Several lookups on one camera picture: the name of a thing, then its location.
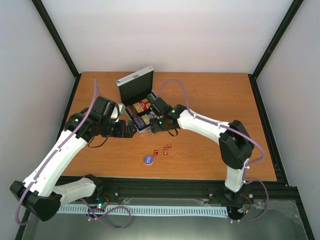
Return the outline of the purple poker chip stack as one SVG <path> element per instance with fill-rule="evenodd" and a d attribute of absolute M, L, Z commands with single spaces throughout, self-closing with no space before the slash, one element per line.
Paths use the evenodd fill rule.
<path fill-rule="evenodd" d="M 144 121 L 139 117 L 139 116 L 135 116 L 133 118 L 133 121 L 135 123 L 135 126 L 137 127 L 137 129 L 143 130 L 146 127 L 146 124 L 144 123 Z"/>

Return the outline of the blue playing card deck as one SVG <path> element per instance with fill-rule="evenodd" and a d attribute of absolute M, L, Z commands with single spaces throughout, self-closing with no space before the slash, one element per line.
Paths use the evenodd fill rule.
<path fill-rule="evenodd" d="M 142 115 L 140 118 L 142 119 L 144 124 L 147 126 L 150 124 L 150 119 L 157 118 L 157 115 L 153 111 L 150 111 L 150 112 L 147 112 L 146 114 Z"/>

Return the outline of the brown poker chip stack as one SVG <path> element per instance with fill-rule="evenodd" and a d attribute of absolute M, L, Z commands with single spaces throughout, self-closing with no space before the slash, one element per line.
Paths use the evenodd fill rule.
<path fill-rule="evenodd" d="M 136 109 L 132 105 L 127 106 L 126 111 L 132 118 L 134 118 L 138 114 Z"/>

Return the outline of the red playing card deck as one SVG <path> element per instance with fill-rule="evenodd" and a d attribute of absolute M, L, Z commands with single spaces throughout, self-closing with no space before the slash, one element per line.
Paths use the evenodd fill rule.
<path fill-rule="evenodd" d="M 142 113 L 148 110 L 148 108 L 151 106 L 151 102 L 147 98 L 144 98 L 134 103 L 132 106 L 137 113 Z"/>

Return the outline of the green poker chip stack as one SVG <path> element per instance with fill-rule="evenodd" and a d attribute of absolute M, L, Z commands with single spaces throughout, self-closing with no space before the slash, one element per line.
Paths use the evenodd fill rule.
<path fill-rule="evenodd" d="M 157 99 L 157 97 L 153 93 L 149 93 L 147 95 L 147 99 L 152 103 Z"/>

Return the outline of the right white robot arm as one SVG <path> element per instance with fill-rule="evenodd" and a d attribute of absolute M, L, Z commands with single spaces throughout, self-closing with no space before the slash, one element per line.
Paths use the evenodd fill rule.
<path fill-rule="evenodd" d="M 236 194 L 241 190 L 245 183 L 245 167 L 249 163 L 254 144 L 249 141 L 250 136 L 240 121 L 221 122 L 200 115 L 181 104 L 175 107 L 158 107 L 152 104 L 150 109 L 157 116 L 150 120 L 153 134 L 171 130 L 177 134 L 178 129 L 182 129 L 195 132 L 218 144 L 222 161 L 227 166 L 225 188 L 229 194 Z"/>

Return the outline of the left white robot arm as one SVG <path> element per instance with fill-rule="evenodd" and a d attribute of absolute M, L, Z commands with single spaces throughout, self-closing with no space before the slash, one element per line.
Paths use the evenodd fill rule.
<path fill-rule="evenodd" d="M 64 185 L 57 186 L 56 183 L 72 159 L 95 136 L 105 139 L 132 138 L 137 132 L 132 120 L 107 118 L 103 115 L 93 118 L 87 116 L 88 112 L 85 109 L 73 114 L 40 165 L 24 181 L 14 181 L 10 186 L 10 191 L 19 201 L 19 205 L 43 222 L 51 219 L 60 207 L 78 199 L 104 201 L 104 184 L 92 174 Z"/>

